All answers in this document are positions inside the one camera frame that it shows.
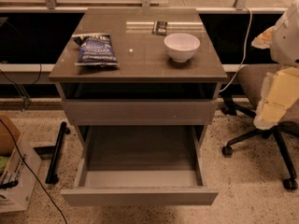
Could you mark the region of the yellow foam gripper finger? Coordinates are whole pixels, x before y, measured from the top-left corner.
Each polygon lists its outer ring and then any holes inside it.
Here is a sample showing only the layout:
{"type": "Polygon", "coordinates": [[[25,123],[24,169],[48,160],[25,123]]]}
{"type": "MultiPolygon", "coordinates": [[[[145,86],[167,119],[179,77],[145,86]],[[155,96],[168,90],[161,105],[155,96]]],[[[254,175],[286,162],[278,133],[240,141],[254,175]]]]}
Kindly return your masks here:
{"type": "Polygon", "coordinates": [[[261,100],[253,121],[255,127],[269,130],[278,125],[278,122],[298,99],[298,68],[288,67],[276,73],[267,72],[263,79],[261,100]]]}

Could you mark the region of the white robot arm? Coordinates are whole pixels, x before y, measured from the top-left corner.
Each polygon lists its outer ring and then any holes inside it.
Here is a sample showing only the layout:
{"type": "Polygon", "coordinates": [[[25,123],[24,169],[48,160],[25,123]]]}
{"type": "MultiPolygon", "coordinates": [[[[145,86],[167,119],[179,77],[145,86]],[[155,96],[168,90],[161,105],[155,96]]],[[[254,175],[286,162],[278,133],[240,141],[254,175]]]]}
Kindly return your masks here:
{"type": "Polygon", "coordinates": [[[284,117],[299,98],[299,0],[278,19],[276,24],[253,39],[251,45],[270,49],[271,59],[281,65],[275,74],[266,73],[254,125],[268,130],[284,117]]]}

